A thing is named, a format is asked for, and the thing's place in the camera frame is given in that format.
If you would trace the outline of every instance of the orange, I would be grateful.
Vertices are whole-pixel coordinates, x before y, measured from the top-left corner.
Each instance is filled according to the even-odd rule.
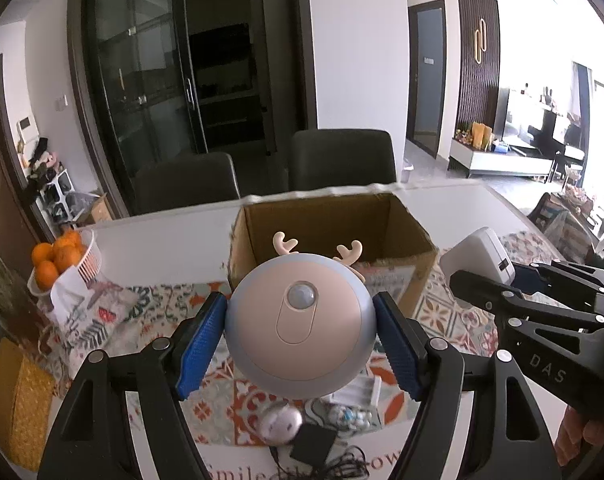
[[[55,267],[61,274],[70,266],[77,265],[82,259],[82,251],[73,245],[64,246],[55,255]]]
[[[57,278],[59,278],[59,272],[53,262],[44,260],[35,267],[35,281],[41,290],[49,290]]]
[[[52,262],[53,246],[47,243],[37,244],[30,253],[30,259],[33,262],[33,267],[37,267],[45,260]]]
[[[72,242],[72,240],[64,236],[59,237],[57,238],[57,240],[55,240],[55,242],[53,243],[53,261],[56,259],[57,254],[60,252],[62,247],[66,246],[75,247],[75,244]]]
[[[62,238],[70,240],[72,244],[76,247],[82,245],[82,237],[80,236],[79,232],[77,232],[75,229],[68,230],[66,233],[64,233]]]

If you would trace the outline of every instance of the antler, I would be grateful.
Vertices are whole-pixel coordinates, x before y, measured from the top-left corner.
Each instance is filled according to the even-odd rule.
[[[338,245],[338,253],[341,258],[333,256],[333,260],[341,263],[345,267],[349,267],[353,274],[355,274],[362,281],[362,283],[366,283],[367,280],[365,280],[364,276],[351,267],[355,262],[357,262],[357,259],[362,256],[362,243],[358,240],[353,240],[351,242],[351,247],[352,249],[348,249],[343,245]]]
[[[285,234],[282,231],[278,231],[273,235],[273,247],[280,256],[285,254],[297,254],[297,251],[291,252],[291,249],[297,245],[297,240],[291,238],[288,242],[284,241]]]

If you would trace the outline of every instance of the sliding glass door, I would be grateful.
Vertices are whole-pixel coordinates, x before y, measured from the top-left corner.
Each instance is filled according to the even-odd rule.
[[[102,140],[134,212],[140,170],[207,150],[192,87],[184,0],[84,2]]]

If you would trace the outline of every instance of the human hand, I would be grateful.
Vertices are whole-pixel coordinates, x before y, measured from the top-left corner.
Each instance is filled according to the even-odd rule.
[[[578,456],[583,439],[592,446],[604,446],[604,422],[585,420],[571,406],[567,406],[555,445],[560,466],[567,465]]]

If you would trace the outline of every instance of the white plastic basket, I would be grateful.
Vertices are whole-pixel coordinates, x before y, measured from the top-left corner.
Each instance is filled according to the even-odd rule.
[[[77,270],[87,285],[97,277],[101,269],[101,252],[96,244],[97,235],[93,229],[84,229],[80,232],[82,243],[87,247],[86,252],[82,256],[80,263],[77,265]],[[28,283],[26,284],[30,293],[36,298],[44,298],[51,294],[50,290],[41,290],[35,281],[35,269],[31,270]]]

